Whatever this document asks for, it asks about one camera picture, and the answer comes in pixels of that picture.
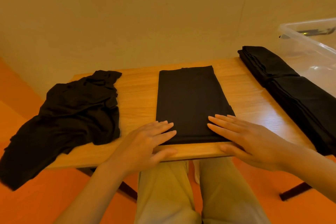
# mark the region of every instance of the plastic container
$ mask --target plastic container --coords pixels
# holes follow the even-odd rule
[[[279,56],[336,97],[336,18],[281,24],[279,31]]]

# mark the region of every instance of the folded black cloth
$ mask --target folded black cloth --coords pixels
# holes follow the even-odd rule
[[[106,144],[120,136],[117,90],[121,73],[96,71],[78,81],[56,84],[37,116],[14,135],[0,160],[0,181],[18,189],[61,153],[93,142]]]
[[[300,76],[278,55],[265,47],[243,46],[238,53],[241,60],[263,87],[273,78]]]
[[[266,89],[318,153],[336,155],[336,98],[301,76],[275,78]]]
[[[160,71],[156,120],[174,122],[177,130],[164,144],[228,141],[207,127],[215,114],[235,115],[212,66]]]

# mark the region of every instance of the hand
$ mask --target hand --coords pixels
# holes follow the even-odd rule
[[[264,126],[235,116],[216,114],[215,117],[209,116],[209,120],[217,125],[208,123],[212,131],[235,143],[220,145],[220,149],[254,167],[285,171],[290,157],[299,148]]]
[[[153,149],[176,135],[176,130],[163,133],[173,123],[152,122],[129,133],[106,162],[122,165],[125,175],[154,167],[177,150],[169,148],[153,154]]]

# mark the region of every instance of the folded black garment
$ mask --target folded black garment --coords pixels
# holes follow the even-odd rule
[[[174,122],[177,131],[164,144],[229,141],[208,128],[215,114],[235,115],[212,66],[160,71],[156,120]]]
[[[106,144],[120,135],[117,90],[121,73],[96,71],[78,81],[56,84],[37,116],[14,135],[0,160],[0,181],[18,189],[61,153],[93,142]]]
[[[301,76],[275,78],[266,89],[318,153],[336,155],[336,98]]]
[[[300,76],[278,55],[265,47],[243,46],[243,49],[238,53],[241,60],[263,87],[273,78]]]

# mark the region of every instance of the person's left hand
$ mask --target person's left hand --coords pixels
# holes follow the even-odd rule
[[[176,130],[163,133],[173,127],[167,121],[152,122],[129,133],[106,163],[116,162],[124,167],[125,174],[154,167],[177,150],[168,148],[153,154],[153,149],[176,135]]]

